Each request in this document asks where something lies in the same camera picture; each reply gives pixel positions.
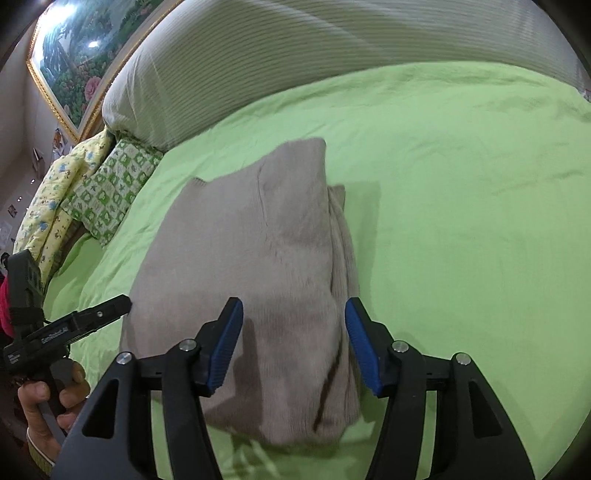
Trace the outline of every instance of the white striped fabric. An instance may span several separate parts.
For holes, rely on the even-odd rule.
[[[579,89],[589,78],[531,0],[184,0],[115,79],[103,118],[167,151],[272,93],[438,60],[514,64]]]

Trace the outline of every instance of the yellow floral blanket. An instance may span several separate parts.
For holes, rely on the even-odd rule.
[[[61,246],[77,229],[61,201],[90,177],[109,155],[115,138],[106,129],[56,160],[41,182],[14,242],[14,253],[29,249],[45,286],[59,265]]]

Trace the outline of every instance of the metal screw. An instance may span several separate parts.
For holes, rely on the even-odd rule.
[[[180,342],[179,345],[178,345],[178,347],[183,352],[190,352],[196,346],[197,346],[197,342],[195,340],[193,340],[192,338],[187,338],[186,340],[183,340],[182,342]]]
[[[404,353],[408,350],[408,343],[402,340],[396,340],[392,343],[392,350],[398,353]]]
[[[468,365],[472,362],[472,358],[467,353],[459,353],[456,355],[456,362],[460,365]]]
[[[123,352],[123,353],[120,353],[119,355],[117,355],[116,362],[119,365],[125,365],[125,364],[128,364],[130,362],[130,360],[131,360],[131,353]]]

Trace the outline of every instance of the pink flower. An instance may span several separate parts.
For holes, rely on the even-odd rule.
[[[84,87],[84,98],[86,98],[87,102],[90,102],[90,99],[95,95],[96,91],[99,89],[99,84],[100,77],[92,77],[86,82],[86,87]]]

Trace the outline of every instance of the device handle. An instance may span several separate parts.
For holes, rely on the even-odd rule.
[[[38,371],[31,377],[34,381],[42,381],[49,387],[49,400],[39,405],[39,410],[43,419],[47,423],[51,434],[57,440],[57,443],[63,445],[66,439],[66,432],[57,424],[57,416],[66,412],[66,409],[60,402],[60,392],[74,384],[72,378],[73,360],[70,358],[60,358],[50,367]]]

